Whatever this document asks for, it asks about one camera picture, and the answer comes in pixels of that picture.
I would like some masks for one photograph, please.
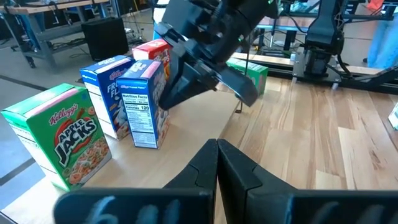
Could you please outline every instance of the cable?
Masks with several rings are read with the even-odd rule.
[[[333,70],[334,72],[336,72],[340,77],[352,78],[351,76],[347,76],[347,75],[341,73],[339,70],[337,70],[335,67],[333,67],[333,66],[331,66],[331,65],[329,65],[329,64],[326,64],[326,67],[332,69],[332,70]]]
[[[341,59],[341,55],[340,55],[340,54],[337,55],[337,61],[338,61],[338,63],[340,64],[340,67],[344,70],[344,72],[346,72],[346,74],[347,74],[350,78],[352,78],[352,74],[351,74],[351,72],[348,70],[348,68],[346,67],[345,63],[343,62],[343,59]]]
[[[74,45],[75,43],[77,43],[77,42],[80,42],[80,41],[82,41],[82,40],[84,40],[84,38],[77,38],[77,39],[73,39],[73,40],[70,40],[70,41],[66,41],[66,42],[57,42],[57,43],[53,43],[52,44],[52,48],[53,48],[53,50],[56,50],[56,49],[58,49],[58,48],[60,48],[60,47],[63,47],[63,46],[69,46],[69,45]]]
[[[86,55],[86,54],[85,53],[72,54],[72,55],[69,55],[69,58],[77,58],[77,57],[82,56],[82,55]]]
[[[383,7],[383,5],[381,4],[380,7],[378,7],[378,9],[376,9],[375,11],[373,11],[373,12],[371,13],[371,16],[376,15],[376,14],[378,14],[379,12],[381,12],[382,7]]]
[[[299,26],[299,24],[297,23],[297,21],[296,21],[291,15],[286,14],[286,16],[288,16],[291,20],[293,20],[294,25],[297,27],[297,29],[298,29],[300,32],[302,32],[302,33],[304,33],[304,34],[307,33],[307,32],[305,32],[304,30],[302,30],[302,29],[300,28],[300,26]]]

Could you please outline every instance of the wooden tabletop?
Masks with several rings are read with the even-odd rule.
[[[232,55],[234,58],[238,58],[241,60],[246,60],[247,55],[243,53],[234,53]],[[270,57],[270,56],[263,56],[263,55],[254,55],[249,54],[249,59],[254,62],[262,62],[262,63],[269,63],[275,65],[286,65],[286,66],[293,66],[294,62],[291,61],[289,58],[279,58],[279,57]],[[359,67],[359,66],[347,66],[348,70],[352,73],[359,73],[364,75],[375,75],[376,73],[382,71],[382,69],[377,68],[367,68],[367,67]]]
[[[398,190],[398,96],[267,77],[222,138],[298,189]],[[225,224],[220,191],[215,223]]]
[[[208,91],[172,108],[159,150],[135,148],[131,137],[107,138],[113,159],[85,187],[163,187],[209,138],[220,137],[237,104],[233,94]],[[44,178],[2,212],[19,224],[53,223],[52,209],[63,193]]]
[[[104,3],[108,2],[109,0],[94,0],[95,3]],[[77,7],[77,6],[87,6],[92,4],[91,0],[87,1],[78,1],[78,2],[70,2],[70,3],[62,3],[58,4],[57,7],[59,9],[66,9],[69,7]],[[43,4],[42,2],[30,2],[29,4],[33,5],[40,5]],[[35,14],[38,12],[47,12],[55,10],[54,6],[42,6],[42,7],[8,7],[8,10],[11,14]],[[6,12],[4,6],[0,6],[0,12]]]

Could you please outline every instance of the apple jacks cereal box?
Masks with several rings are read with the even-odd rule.
[[[116,79],[133,63],[133,59],[120,55],[80,69],[102,130],[118,140],[129,134],[129,125]]]
[[[117,83],[134,145],[158,149],[169,128],[169,112],[158,106],[166,84],[163,65],[154,60],[139,60]]]
[[[170,76],[170,49],[165,40],[156,39],[133,48],[132,56],[136,60],[154,59],[162,62],[167,81]]]
[[[85,88],[61,84],[2,112],[54,185],[82,186],[111,158]]]

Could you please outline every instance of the frosted flakes cereal box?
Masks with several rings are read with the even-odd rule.
[[[118,55],[80,69],[102,130],[117,140],[129,134],[129,125],[116,79],[133,63],[132,58]]]
[[[169,112],[159,106],[166,84],[163,65],[138,60],[117,80],[136,147],[159,149],[169,128]]]
[[[111,159],[85,88],[61,84],[2,110],[53,185],[81,187]]]

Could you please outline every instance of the green cereal box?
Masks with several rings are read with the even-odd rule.
[[[1,112],[53,185],[81,187],[111,158],[85,88],[61,84]]]
[[[244,74],[244,69],[246,68],[246,61],[230,58],[226,62],[229,67],[233,67]],[[255,63],[248,63],[248,72],[246,74],[256,86],[259,95],[264,93],[266,87],[266,80],[268,75],[268,68]]]

